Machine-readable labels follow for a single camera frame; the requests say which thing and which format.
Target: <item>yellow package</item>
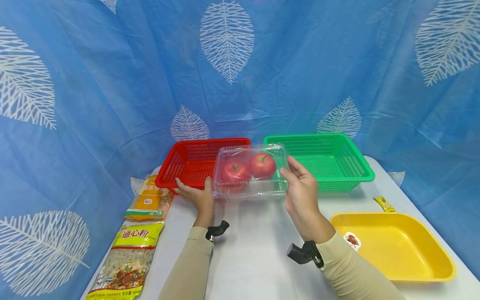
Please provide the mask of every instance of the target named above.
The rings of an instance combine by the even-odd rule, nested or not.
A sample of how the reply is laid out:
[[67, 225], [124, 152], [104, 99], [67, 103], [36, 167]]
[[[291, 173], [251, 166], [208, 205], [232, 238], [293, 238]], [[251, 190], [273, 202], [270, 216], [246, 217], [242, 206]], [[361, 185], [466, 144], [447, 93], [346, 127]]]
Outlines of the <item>yellow package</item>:
[[85, 300], [134, 300], [145, 283], [163, 222], [123, 226]]
[[391, 204], [385, 199], [385, 197], [375, 197], [375, 201], [382, 207], [382, 209], [388, 213], [394, 212], [395, 209]]
[[173, 193], [155, 185], [156, 176], [147, 176], [143, 185], [134, 197], [129, 209], [125, 212], [128, 220], [165, 220]]

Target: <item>hand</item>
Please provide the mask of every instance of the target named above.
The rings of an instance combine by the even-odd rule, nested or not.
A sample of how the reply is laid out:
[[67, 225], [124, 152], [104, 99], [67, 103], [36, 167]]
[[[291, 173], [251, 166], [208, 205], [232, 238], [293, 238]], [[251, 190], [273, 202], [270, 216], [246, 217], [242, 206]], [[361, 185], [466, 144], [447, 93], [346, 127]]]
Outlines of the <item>hand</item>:
[[205, 189], [199, 190], [190, 186], [186, 186], [180, 179], [175, 178], [178, 188], [173, 190], [183, 199], [193, 203], [197, 209], [197, 219], [193, 226], [200, 226], [209, 228], [213, 226], [215, 217], [215, 201], [212, 197], [212, 179], [207, 177], [205, 179]]
[[335, 229], [318, 208], [317, 180], [291, 156], [288, 157], [288, 166], [291, 171], [282, 168], [281, 173], [288, 181], [285, 208], [293, 224], [304, 241], [313, 240], [317, 244], [328, 241]]

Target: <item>yellow tray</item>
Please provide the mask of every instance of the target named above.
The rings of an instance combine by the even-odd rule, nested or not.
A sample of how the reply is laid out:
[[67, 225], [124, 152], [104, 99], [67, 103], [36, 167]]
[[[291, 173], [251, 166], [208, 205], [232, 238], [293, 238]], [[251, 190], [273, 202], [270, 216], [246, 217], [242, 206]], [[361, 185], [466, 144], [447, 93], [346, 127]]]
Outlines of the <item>yellow tray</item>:
[[439, 282], [455, 277], [455, 266], [418, 220], [399, 213], [348, 213], [330, 222], [344, 236], [354, 233], [358, 253], [393, 281]]

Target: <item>white table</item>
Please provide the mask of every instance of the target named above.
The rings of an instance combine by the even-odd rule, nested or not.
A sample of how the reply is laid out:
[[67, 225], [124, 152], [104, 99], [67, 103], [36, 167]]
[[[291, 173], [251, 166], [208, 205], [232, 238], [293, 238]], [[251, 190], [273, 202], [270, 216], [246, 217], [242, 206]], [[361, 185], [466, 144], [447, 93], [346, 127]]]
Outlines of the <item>white table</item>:
[[[367, 156], [366, 159], [376, 174], [375, 181], [362, 183], [347, 194], [321, 194], [319, 206], [322, 213], [330, 218], [341, 212], [381, 212], [373, 197], [386, 197], [398, 212], [416, 218], [431, 231], [457, 269], [456, 278], [446, 283], [396, 283], [405, 298], [479, 299], [480, 282], [378, 162]], [[337, 299], [313, 263], [298, 265], [286, 256], [290, 243], [301, 246], [302, 241], [285, 211], [283, 201], [217, 203], [216, 223], [219, 224], [222, 219], [230, 223], [230, 228], [215, 240], [205, 299]], [[176, 197], [140, 300], [157, 299], [194, 220], [193, 207]]]

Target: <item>black clip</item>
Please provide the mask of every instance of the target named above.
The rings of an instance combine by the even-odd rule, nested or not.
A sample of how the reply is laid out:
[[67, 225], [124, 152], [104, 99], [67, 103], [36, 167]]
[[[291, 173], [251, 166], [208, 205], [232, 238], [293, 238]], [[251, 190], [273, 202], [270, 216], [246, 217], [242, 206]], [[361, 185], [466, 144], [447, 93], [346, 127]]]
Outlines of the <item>black clip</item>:
[[213, 237], [221, 236], [227, 228], [230, 227], [230, 224], [227, 221], [222, 221], [219, 226], [210, 226], [205, 234], [205, 238], [209, 241], [213, 241]]
[[298, 264], [306, 264], [313, 260], [315, 265], [321, 269], [324, 266], [324, 260], [318, 252], [317, 246], [313, 240], [306, 241], [302, 248], [291, 244], [288, 248], [287, 256]]

